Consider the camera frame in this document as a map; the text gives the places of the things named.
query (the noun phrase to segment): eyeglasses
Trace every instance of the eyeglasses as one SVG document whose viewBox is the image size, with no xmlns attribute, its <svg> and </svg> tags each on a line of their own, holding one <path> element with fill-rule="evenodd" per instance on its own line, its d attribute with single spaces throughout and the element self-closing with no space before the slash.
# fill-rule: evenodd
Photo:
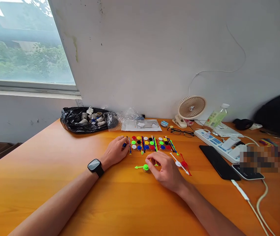
<svg viewBox="0 0 280 236">
<path fill-rule="evenodd" d="M 180 129 L 174 129 L 174 128 L 168 128 L 167 130 L 172 130 L 171 133 L 175 134 L 175 135 L 181 135 L 181 133 L 183 133 L 186 137 L 191 138 L 194 137 L 194 133 L 191 131 L 181 131 Z"/>
</svg>

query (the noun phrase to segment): window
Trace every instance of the window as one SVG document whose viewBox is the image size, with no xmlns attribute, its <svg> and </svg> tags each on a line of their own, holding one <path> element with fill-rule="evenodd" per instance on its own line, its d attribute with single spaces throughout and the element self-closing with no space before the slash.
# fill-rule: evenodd
<svg viewBox="0 0 280 236">
<path fill-rule="evenodd" d="M 48 0 L 0 0 L 0 87 L 77 91 Z"/>
</svg>

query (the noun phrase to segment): smartwatch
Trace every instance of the smartwatch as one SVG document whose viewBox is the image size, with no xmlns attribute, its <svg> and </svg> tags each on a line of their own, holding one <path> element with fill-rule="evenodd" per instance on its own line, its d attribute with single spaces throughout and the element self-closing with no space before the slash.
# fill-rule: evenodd
<svg viewBox="0 0 280 236">
<path fill-rule="evenodd" d="M 92 160 L 88 165 L 87 168 L 92 172 L 96 172 L 98 177 L 101 177 L 104 173 L 103 168 L 101 167 L 101 162 L 98 159 Z"/>
</svg>

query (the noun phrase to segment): wooden table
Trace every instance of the wooden table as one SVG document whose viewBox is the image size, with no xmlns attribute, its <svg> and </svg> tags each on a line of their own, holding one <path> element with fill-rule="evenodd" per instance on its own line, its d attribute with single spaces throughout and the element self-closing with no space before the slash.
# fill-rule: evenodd
<svg viewBox="0 0 280 236">
<path fill-rule="evenodd" d="M 118 135 L 170 137 L 192 174 L 190 177 L 181 170 L 183 176 L 246 235 L 264 235 L 248 203 L 230 181 L 219 177 L 199 149 L 204 143 L 197 137 L 162 130 L 75 135 L 64 130 L 57 120 L 0 160 L 0 235 L 11 232 L 84 171 Z M 256 141 L 272 137 L 257 130 L 241 133 Z M 110 168 L 82 201 L 61 235 L 206 235 L 185 202 L 163 188 L 152 174 L 134 169 L 145 163 L 146 156 L 134 151 Z M 280 173 L 264 175 L 269 193 L 261 203 L 261 213 L 280 236 Z M 242 180 L 239 185 L 254 205 L 265 191 L 262 181 Z"/>
</svg>

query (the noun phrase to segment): desk fan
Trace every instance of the desk fan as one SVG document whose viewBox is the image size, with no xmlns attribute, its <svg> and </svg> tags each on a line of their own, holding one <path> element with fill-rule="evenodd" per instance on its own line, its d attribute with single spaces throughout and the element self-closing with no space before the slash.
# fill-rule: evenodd
<svg viewBox="0 0 280 236">
<path fill-rule="evenodd" d="M 192 120 L 200 115 L 205 109 L 206 100 L 200 96 L 188 96 L 182 99 L 178 104 L 178 114 L 172 121 L 181 128 L 187 128 L 184 121 Z"/>
</svg>

